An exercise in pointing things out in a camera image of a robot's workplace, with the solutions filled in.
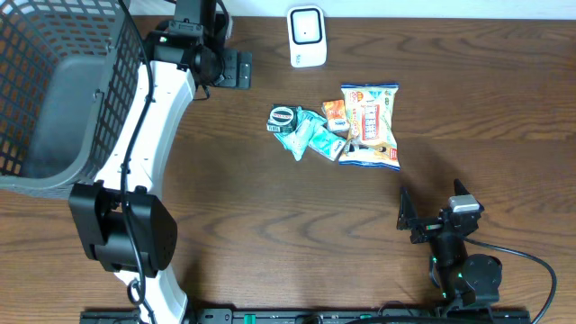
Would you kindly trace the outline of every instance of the basket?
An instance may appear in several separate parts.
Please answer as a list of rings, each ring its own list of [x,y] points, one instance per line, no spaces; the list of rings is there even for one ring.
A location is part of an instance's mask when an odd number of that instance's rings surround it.
[[[115,0],[0,0],[0,189],[94,181],[134,98],[136,37]]]

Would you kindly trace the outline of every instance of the green connector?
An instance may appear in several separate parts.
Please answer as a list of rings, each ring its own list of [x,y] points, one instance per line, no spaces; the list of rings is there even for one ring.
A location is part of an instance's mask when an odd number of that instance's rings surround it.
[[[244,315],[244,324],[256,324],[256,315]]]

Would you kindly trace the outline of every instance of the silver metal part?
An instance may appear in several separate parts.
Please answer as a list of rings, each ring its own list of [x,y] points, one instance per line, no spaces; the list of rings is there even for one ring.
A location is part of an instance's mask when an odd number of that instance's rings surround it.
[[[450,197],[448,205],[452,212],[475,212],[480,209],[480,204],[471,194]]]

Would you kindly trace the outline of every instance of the basket bottom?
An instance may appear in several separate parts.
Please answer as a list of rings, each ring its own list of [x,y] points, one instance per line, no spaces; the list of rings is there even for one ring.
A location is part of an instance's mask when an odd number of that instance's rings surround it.
[[[54,176],[76,160],[84,144],[104,61],[105,57],[97,56],[72,56],[60,61],[50,80],[20,176]]]

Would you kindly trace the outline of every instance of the wood grain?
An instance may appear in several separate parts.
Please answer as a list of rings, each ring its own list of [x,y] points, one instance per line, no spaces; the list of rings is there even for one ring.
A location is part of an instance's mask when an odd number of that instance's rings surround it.
[[[149,30],[161,17],[139,18]],[[559,278],[542,323],[576,310],[576,23],[327,19],[328,63],[290,66],[284,19],[237,18],[231,47],[254,54],[252,89],[212,89],[180,123],[164,202],[178,221],[174,265],[195,299],[239,308],[378,307],[439,301],[426,245],[395,229],[399,187],[419,213],[460,177],[487,211],[473,237],[536,254]],[[300,162],[266,131],[271,104],[319,111],[344,82],[400,83],[393,116],[402,170]],[[77,322],[129,308],[88,261],[66,202],[0,194],[2,322]],[[501,306],[535,316],[550,278],[515,256]]]

